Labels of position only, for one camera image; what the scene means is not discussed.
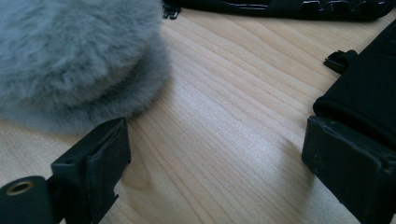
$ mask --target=black plastic clip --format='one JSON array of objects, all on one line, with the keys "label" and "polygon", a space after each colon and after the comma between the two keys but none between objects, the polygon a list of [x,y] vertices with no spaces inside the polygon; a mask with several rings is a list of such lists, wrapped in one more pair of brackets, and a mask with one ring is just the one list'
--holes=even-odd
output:
[{"label": "black plastic clip", "polygon": [[181,7],[179,3],[173,1],[163,1],[163,18],[175,20],[180,13]]},{"label": "black plastic clip", "polygon": [[358,57],[358,53],[353,49],[349,50],[347,53],[338,50],[326,59],[324,65],[334,72],[343,75],[356,57]]},{"label": "black plastic clip", "polygon": [[29,176],[0,188],[2,224],[96,224],[117,200],[114,187],[131,162],[125,119],[105,122],[52,165],[53,176]]}]

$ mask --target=wooden table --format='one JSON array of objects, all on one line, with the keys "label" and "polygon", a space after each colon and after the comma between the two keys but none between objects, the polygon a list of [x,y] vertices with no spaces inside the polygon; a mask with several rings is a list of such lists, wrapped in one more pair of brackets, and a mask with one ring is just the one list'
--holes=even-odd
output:
[{"label": "wooden table", "polygon": [[[172,75],[152,108],[129,120],[134,158],[102,223],[358,223],[302,163],[306,119],[339,77],[323,60],[362,51],[395,18],[185,9],[164,21]],[[49,177],[50,163],[80,137],[1,121],[0,185]]]}]

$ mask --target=furry microphone windscreen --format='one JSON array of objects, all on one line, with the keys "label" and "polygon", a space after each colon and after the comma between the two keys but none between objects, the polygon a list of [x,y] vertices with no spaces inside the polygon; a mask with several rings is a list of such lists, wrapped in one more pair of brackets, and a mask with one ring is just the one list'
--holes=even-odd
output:
[{"label": "furry microphone windscreen", "polygon": [[149,106],[170,72],[160,0],[0,1],[0,119],[86,133]]}]

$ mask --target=black plastic part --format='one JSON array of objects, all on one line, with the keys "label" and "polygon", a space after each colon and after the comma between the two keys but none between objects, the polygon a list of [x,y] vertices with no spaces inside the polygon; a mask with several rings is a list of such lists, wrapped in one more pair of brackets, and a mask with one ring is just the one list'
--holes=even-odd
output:
[{"label": "black plastic part", "polygon": [[395,152],[342,123],[311,117],[303,162],[361,223],[391,222]]},{"label": "black plastic part", "polygon": [[163,2],[163,18],[175,20],[180,13],[181,7],[179,3],[172,1]]},{"label": "black plastic part", "polygon": [[393,0],[163,0],[199,10],[248,16],[312,20],[374,20],[387,15]]},{"label": "black plastic part", "polygon": [[342,75],[357,56],[355,50],[349,50],[347,53],[338,50],[326,59],[324,65]]},{"label": "black plastic part", "polygon": [[[53,176],[16,180],[0,190],[1,224],[97,224],[117,200],[114,187],[131,162],[125,119],[105,122],[66,151],[52,165]],[[17,196],[15,183],[32,183]]]},{"label": "black plastic part", "polygon": [[29,176],[0,188],[1,224],[53,224],[46,180]]}]

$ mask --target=black bag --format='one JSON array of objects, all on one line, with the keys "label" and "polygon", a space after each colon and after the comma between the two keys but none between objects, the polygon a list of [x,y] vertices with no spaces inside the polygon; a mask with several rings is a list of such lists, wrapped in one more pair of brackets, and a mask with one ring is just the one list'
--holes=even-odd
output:
[{"label": "black bag", "polygon": [[303,161],[361,223],[396,211],[396,21],[359,56],[325,63],[342,75],[314,103]]}]

